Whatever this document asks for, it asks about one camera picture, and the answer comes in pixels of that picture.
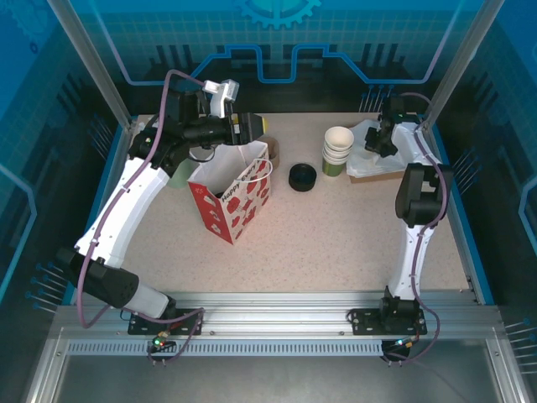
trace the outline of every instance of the paper cup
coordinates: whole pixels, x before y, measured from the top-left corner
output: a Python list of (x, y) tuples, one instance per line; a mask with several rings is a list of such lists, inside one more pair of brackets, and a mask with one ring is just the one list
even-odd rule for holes
[(322, 159), (322, 173), (328, 176), (338, 176), (343, 172), (346, 161), (333, 163), (330, 162), (325, 156)]
[(351, 153), (351, 149), (348, 149), (346, 151), (334, 151), (327, 145), (323, 148), (323, 152), (332, 158), (345, 158)]
[(330, 157), (330, 155), (326, 154), (324, 151), (322, 153), (322, 158), (324, 158), (325, 160), (327, 160), (328, 162), (332, 163), (332, 164), (335, 164), (335, 165), (340, 165), (340, 164), (344, 164), (347, 162), (347, 160), (349, 159), (349, 155), (346, 156), (346, 157)]
[(326, 130), (326, 147), (333, 149), (334, 151), (347, 151), (352, 147), (352, 143), (354, 143), (354, 134), (352, 134), (352, 131), (348, 128), (335, 126), (334, 128)]

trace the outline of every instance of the gear logo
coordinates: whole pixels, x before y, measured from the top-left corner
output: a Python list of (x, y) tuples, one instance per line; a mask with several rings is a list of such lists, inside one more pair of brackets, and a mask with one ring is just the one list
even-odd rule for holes
[(252, 23), (279, 29), (282, 25), (291, 28), (293, 23), (302, 24), (302, 18), (310, 17), (313, 7), (320, 6), (321, 0), (235, 0), (235, 4)]
[(47, 29), (49, 10), (45, 0), (0, 0), (0, 13), (7, 11), (31, 41)]

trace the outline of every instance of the speckled countertop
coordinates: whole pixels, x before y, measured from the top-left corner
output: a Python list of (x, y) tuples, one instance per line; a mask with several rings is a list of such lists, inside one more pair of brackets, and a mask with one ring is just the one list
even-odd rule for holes
[[(264, 115), (280, 146), (272, 196), (236, 245), (207, 231), (190, 189), (165, 187), (129, 244), (123, 267), (163, 291), (383, 290), (398, 258), (394, 212), (398, 180), (352, 185), (347, 174), (321, 172), (325, 131), (351, 127), (359, 113)], [(290, 167), (317, 170), (312, 191), (293, 191)], [(425, 257), (422, 289), (466, 289), (447, 219)]]

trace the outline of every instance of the gift bag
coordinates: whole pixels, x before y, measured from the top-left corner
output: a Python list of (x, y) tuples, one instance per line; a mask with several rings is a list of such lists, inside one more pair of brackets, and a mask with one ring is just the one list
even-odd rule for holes
[(219, 145), (188, 182), (206, 228), (234, 244), (270, 196), (266, 143)]

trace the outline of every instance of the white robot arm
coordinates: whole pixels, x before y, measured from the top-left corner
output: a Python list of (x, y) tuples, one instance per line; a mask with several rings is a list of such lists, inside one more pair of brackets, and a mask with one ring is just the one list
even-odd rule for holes
[[(231, 102), (238, 84), (206, 81), (203, 91), (213, 94), (207, 116), (199, 116), (199, 106), (207, 104), (202, 92), (181, 93), (177, 110), (166, 109), (160, 141), (150, 164), (127, 185), (147, 158), (155, 142), (153, 124), (138, 134), (128, 151), (125, 168), (106, 206), (74, 249), (61, 249), (57, 259), (73, 284), (81, 272), (84, 258), (95, 244), (87, 266), (84, 292), (116, 308), (125, 308), (154, 319), (176, 317), (175, 302), (167, 295), (144, 285), (137, 275), (121, 269), (128, 244), (149, 205), (166, 185), (179, 164), (188, 158), (192, 147), (212, 144), (247, 144), (263, 135), (263, 119), (252, 113), (232, 114)], [(177, 106), (178, 102), (167, 102)], [(118, 200), (114, 197), (125, 191)], [(98, 242), (94, 239), (97, 224), (111, 205)]]
[(381, 157), (400, 153), (402, 160), (408, 161), (395, 200), (395, 213), (402, 220), (402, 241), (380, 307), (352, 310), (352, 330), (357, 335), (415, 337), (427, 333), (419, 302), (420, 277), (435, 225), (446, 214), (453, 173), (432, 154), (421, 133), (420, 120), (406, 113), (401, 97), (386, 99), (379, 120), (380, 124), (368, 129), (366, 150)]
[[(392, 142), (401, 153), (403, 160), (411, 161), (412, 164), (421, 164), (423, 166), (431, 165), (416, 143), (416, 136), (418, 136), (421, 144), (423, 144), (423, 147), (425, 147), (425, 150), (430, 158), (432, 158), (437, 164), (440, 164), (441, 162), (430, 151), (429, 146), (423, 138), (421, 130), (418, 130), (417, 133), (414, 133), (416, 127), (417, 123), (400, 123), (395, 125), (392, 133)], [(401, 300), (412, 301), (415, 299), (411, 285), (412, 260), (418, 244), (417, 238), (426, 223), (421, 225), (409, 225), (405, 220), (401, 222), (402, 237), (399, 250), (399, 259), (395, 265), (394, 275), (388, 283), (388, 289), (392, 296), (398, 297)], [(420, 277), (425, 260), (425, 252), (434, 231), (434, 228), (426, 229), (420, 245), (418, 263), (415, 273), (415, 285), (418, 294), (420, 293)]]

